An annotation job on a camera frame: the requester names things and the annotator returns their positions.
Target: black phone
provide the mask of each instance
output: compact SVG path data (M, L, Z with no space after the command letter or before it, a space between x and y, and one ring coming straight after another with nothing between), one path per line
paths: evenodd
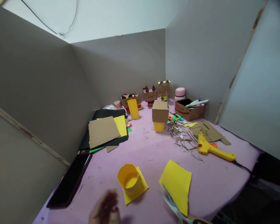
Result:
M49 200L47 208L65 208L70 205L91 158L91 154L77 155Z

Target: scissors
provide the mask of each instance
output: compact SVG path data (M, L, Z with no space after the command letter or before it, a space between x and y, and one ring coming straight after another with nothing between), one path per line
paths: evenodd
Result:
M174 202L173 198L171 197L169 191L167 190L167 188L165 187L165 185L162 183L164 189L165 189L165 192L169 198L169 200L160 192L160 194L162 195L163 199L167 202L167 204L169 205L169 207L172 209L172 211L177 215L180 223L183 224L183 221L185 221L186 223L188 224L198 224L198 223L201 223L201 224L207 224L206 222L200 220L200 219L195 219L195 220L189 220L188 218L186 218L181 212L180 210L178 209L176 203Z

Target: yellow paper sheet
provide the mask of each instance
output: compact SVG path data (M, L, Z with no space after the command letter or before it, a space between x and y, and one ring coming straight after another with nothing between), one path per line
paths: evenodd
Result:
M197 124L198 124L198 122L191 123L191 124L185 124L184 127L191 128L191 127L193 127L194 125L197 125Z
M136 167L136 170L138 171L141 179L142 179L142 182L143 182L143 185L144 187L142 188L141 191L137 192L136 194L134 195L128 195L125 190L122 188L123 192L124 192L124 201L125 201L125 205L128 205L129 203L131 203L133 200L135 200L136 198L138 198L141 194L143 194L145 191L147 191L148 189L148 185L139 169L139 167Z
M125 122L124 115L113 118L113 119L115 120L117 129L118 129L119 134L120 134L119 138L123 137L123 136L126 136L127 135L127 124Z
M161 186L162 183L165 185L178 209L186 217L188 216L188 195L191 179L192 173L169 160L159 181Z

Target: pink table surface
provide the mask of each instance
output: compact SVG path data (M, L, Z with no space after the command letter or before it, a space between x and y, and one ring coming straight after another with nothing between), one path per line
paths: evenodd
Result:
M173 100L169 102L172 113L174 103ZM198 161L190 152L184 152L184 149L174 144L168 127L161 133L155 132L152 109L148 108L146 102L142 102L142 108L139 111L140 118L130 121L133 131L129 133L127 141L120 143L118 148L109 153L102 149L93 155L69 207L50 210L45 204L36 217L35 224L88 223L95 202L107 189L112 188L116 188L119 193L122 224L177 223L174 213L159 194L159 191L163 192L159 179L170 159L193 174L189 191L189 213L212 220L222 207L239 195L249 179L246 170L215 155L204 156L195 150L194 155L200 156L204 162ZM232 143L226 146L218 141L218 148L234 153L239 163L252 169L259 150L219 125L214 127ZM124 203L123 191L117 180L119 169L126 163L139 166L149 186L142 196L128 206Z

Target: yellow paper cylinder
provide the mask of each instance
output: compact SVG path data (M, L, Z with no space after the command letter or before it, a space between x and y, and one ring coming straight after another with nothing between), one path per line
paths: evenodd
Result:
M165 123L154 122L153 129L155 132L162 132L165 129Z
M139 119L139 111L137 106L137 100L128 100L128 108L130 109L131 117L133 120Z
M121 167L117 178L127 194L134 196L139 192L143 192L143 188L145 186L142 182L142 178L133 164L126 164Z

